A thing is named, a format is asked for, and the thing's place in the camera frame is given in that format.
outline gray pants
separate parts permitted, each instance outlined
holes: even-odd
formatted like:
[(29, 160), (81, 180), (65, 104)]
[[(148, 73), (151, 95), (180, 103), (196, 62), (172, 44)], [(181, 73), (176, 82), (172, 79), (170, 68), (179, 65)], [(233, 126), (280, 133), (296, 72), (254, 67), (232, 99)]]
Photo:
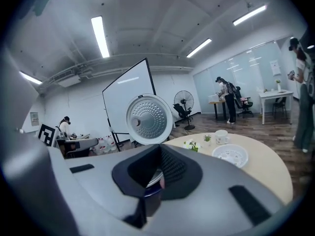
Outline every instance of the gray pants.
[(300, 115), (296, 130), (294, 145), (298, 148), (309, 149), (313, 138), (313, 99), (307, 92), (305, 84), (300, 91)]

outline white ceiling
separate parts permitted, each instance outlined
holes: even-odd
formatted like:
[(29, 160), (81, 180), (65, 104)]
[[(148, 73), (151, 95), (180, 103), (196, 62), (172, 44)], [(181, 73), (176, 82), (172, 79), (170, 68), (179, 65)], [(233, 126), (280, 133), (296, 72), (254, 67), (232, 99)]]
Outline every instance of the white ceiling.
[[(269, 2), (246, 1), (253, 8)], [(233, 26), (246, 12), (245, 0), (49, 0), (40, 16), (30, 10), (17, 21), (7, 47), (20, 70), (44, 81), (72, 68), (89, 76), (117, 72), (145, 57), (153, 69), (189, 71), (218, 48), (274, 19), (272, 12), (264, 12)], [(99, 15), (111, 56), (106, 59), (91, 24)], [(186, 58), (206, 38), (213, 42)]]

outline white mug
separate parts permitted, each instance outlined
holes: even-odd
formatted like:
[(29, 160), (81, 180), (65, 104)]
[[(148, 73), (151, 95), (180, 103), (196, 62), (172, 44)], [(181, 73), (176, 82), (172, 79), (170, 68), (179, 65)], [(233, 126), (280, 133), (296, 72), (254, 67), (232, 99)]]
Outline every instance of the white mug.
[(230, 138), (227, 136), (228, 132), (226, 130), (218, 130), (215, 132), (216, 143), (219, 145), (228, 144)]

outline woman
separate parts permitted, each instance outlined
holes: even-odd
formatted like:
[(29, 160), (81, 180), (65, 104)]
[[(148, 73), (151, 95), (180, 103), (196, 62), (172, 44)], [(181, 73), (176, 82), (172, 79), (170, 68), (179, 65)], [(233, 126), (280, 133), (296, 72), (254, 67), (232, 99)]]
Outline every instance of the woman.
[(310, 148), (314, 130), (312, 110), (314, 102), (309, 96), (306, 86), (310, 65), (306, 61), (307, 57), (300, 46), (300, 42), (296, 38), (290, 40), (289, 50), (296, 53), (296, 66), (298, 68), (298, 77), (293, 74), (290, 76), (290, 79), (302, 84), (300, 89), (299, 123), (293, 141), (295, 146), (301, 148), (302, 151), (306, 153)]
[(221, 92), (219, 93), (219, 97), (223, 96), (225, 98), (228, 111), (230, 113), (230, 119), (227, 121), (229, 124), (234, 124), (236, 119), (236, 110), (234, 105), (234, 96), (229, 94), (227, 91), (227, 81), (221, 77), (217, 77), (216, 82), (218, 82), (220, 86)]
[(67, 134), (67, 137), (70, 138), (71, 134), (69, 132), (69, 125), (71, 124), (70, 118), (68, 116), (64, 117), (61, 122), (59, 122), (59, 125), (57, 126), (61, 132), (64, 132)]

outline black cap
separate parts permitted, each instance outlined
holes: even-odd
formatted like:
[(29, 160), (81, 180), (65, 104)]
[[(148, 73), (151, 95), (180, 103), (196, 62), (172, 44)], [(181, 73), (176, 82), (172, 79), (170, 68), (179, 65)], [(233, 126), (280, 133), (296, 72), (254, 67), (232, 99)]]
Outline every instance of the black cap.
[(292, 51), (293, 50), (293, 46), (295, 47), (295, 48), (297, 48), (297, 45), (299, 44), (300, 42), (299, 42), (299, 40), (297, 40), (297, 38), (292, 38), (292, 39), (290, 39), (290, 46), (289, 46), (289, 51)]

